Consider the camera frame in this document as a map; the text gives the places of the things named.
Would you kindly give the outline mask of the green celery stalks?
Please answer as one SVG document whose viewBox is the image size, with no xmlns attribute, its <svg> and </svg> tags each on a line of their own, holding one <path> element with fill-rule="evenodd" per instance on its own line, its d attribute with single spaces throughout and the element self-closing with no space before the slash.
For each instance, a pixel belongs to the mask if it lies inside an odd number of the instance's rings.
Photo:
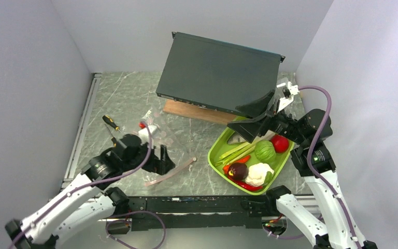
<svg viewBox="0 0 398 249">
<path fill-rule="evenodd" d="M 254 141 L 253 143 L 244 142 L 241 145 L 225 152 L 224 154 L 219 156 L 219 158 L 216 162 L 216 165 L 225 166 L 225 165 L 233 163 L 247 155 L 255 156 L 254 148 L 255 148 L 256 143 L 259 141 L 261 141 L 261 140 Z"/>
</svg>

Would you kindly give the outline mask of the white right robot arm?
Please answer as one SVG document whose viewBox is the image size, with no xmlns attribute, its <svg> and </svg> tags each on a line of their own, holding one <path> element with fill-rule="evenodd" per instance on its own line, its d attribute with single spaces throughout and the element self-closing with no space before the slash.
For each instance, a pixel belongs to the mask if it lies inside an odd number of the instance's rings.
<svg viewBox="0 0 398 249">
<path fill-rule="evenodd" d="M 376 248 L 376 243 L 365 238 L 352 218 L 339 186 L 335 163 L 324 144 L 333 133 L 329 93 L 324 93 L 325 110 L 312 109 L 298 120 L 284 113 L 295 95 L 296 91 L 287 90 L 282 99 L 276 99 L 270 92 L 259 100 L 238 106 L 237 110 L 246 119 L 228 124 L 248 142 L 272 131 L 298 144 L 291 158 L 311 189 L 322 219 L 301 206 L 285 186 L 267 191 L 264 204 L 267 213 L 287 217 L 313 248 Z"/>
</svg>

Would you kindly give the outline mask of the green cabbage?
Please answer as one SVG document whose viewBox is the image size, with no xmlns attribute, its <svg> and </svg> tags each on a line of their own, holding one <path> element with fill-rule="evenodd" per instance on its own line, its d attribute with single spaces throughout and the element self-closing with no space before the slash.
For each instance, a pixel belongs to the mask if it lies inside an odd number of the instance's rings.
<svg viewBox="0 0 398 249">
<path fill-rule="evenodd" d="M 275 148 L 272 142 L 267 140 L 261 140 L 256 143 L 254 154 L 261 163 L 272 163 L 276 158 Z"/>
</svg>

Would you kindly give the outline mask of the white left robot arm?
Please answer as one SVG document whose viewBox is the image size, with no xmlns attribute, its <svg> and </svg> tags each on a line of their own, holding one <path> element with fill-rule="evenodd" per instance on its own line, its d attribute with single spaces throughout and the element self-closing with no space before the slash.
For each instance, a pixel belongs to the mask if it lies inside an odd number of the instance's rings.
<svg viewBox="0 0 398 249">
<path fill-rule="evenodd" d="M 164 175 L 175 168 L 167 147 L 160 155 L 151 141 L 126 134 L 112 139 L 113 146 L 90 159 L 82 171 L 38 211 L 28 217 L 12 219 L 5 230 L 10 248 L 56 248 L 76 232 L 102 218 L 123 217 L 130 211 L 129 198 L 123 190 L 111 187 L 139 169 Z"/>
</svg>

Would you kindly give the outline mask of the clear zip top bag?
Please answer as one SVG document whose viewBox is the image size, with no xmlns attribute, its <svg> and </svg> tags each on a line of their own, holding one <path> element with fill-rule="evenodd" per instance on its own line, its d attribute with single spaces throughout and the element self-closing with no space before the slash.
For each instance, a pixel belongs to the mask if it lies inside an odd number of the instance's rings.
<svg viewBox="0 0 398 249">
<path fill-rule="evenodd" d="M 157 175 L 155 173 L 147 173 L 144 176 L 144 185 L 150 187 L 159 184 L 168 179 L 173 179 L 176 175 L 187 169 L 191 169 L 197 158 L 191 155 L 186 146 L 180 143 L 180 140 L 170 129 L 168 121 L 161 111 L 153 107 L 144 114 L 143 120 L 149 125 L 153 145 L 157 147 L 155 149 L 156 155 L 160 155 L 160 146 L 165 145 L 167 146 L 170 159 L 175 163 L 175 167 L 167 174 Z"/>
</svg>

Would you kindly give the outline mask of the red tomato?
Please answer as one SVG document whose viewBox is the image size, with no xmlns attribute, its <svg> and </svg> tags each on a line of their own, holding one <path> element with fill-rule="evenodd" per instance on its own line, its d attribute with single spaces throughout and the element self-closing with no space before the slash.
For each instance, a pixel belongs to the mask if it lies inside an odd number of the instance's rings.
<svg viewBox="0 0 398 249">
<path fill-rule="evenodd" d="M 275 152 L 279 154 L 286 152 L 289 148 L 288 139 L 278 134 L 274 135 L 270 142 L 272 143 Z"/>
</svg>

